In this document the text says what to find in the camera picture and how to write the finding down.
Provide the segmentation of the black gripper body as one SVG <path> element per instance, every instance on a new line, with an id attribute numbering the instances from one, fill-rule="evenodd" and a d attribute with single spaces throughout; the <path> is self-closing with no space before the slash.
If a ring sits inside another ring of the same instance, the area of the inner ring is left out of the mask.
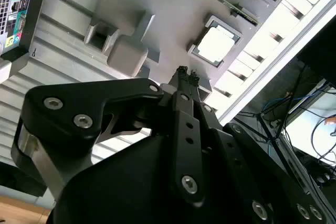
<path id="1" fill-rule="evenodd" d="M 148 137 L 76 175 L 49 223 L 265 223 L 266 204 L 232 136 Z"/>

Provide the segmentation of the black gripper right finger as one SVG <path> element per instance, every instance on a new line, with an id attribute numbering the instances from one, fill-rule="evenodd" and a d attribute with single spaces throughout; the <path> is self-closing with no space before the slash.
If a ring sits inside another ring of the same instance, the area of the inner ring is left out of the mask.
<path id="1" fill-rule="evenodd" d="M 200 101 L 195 71 L 188 81 L 214 161 L 225 166 L 232 223 L 335 223 L 335 211 L 287 138 L 265 135 L 280 158 L 277 164 L 248 135 L 247 124 L 235 120 L 220 125 L 213 109 Z"/>

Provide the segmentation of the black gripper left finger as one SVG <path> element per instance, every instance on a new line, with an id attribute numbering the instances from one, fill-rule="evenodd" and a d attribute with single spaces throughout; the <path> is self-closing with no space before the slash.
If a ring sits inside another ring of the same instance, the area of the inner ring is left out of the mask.
<path id="1" fill-rule="evenodd" d="M 191 72 L 180 66 L 161 85 L 135 78 L 30 89 L 13 142 L 15 164 L 57 203 L 76 175 L 148 137 L 190 138 L 202 151 Z"/>

